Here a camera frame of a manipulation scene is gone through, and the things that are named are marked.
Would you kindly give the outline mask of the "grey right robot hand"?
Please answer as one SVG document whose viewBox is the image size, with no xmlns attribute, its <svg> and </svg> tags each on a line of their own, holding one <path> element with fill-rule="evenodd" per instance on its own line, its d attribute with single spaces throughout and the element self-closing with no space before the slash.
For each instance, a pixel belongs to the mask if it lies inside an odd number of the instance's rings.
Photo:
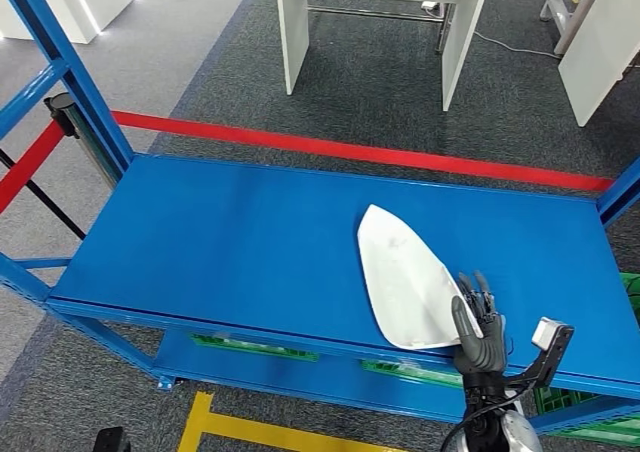
<svg viewBox="0 0 640 452">
<path fill-rule="evenodd" d="M 451 300 L 451 314 L 460 345 L 454 364 L 462 375 L 502 374 L 506 366 L 505 318 L 499 314 L 487 280 L 475 271 L 477 287 L 460 272 L 457 283 L 462 296 Z"/>
</svg>

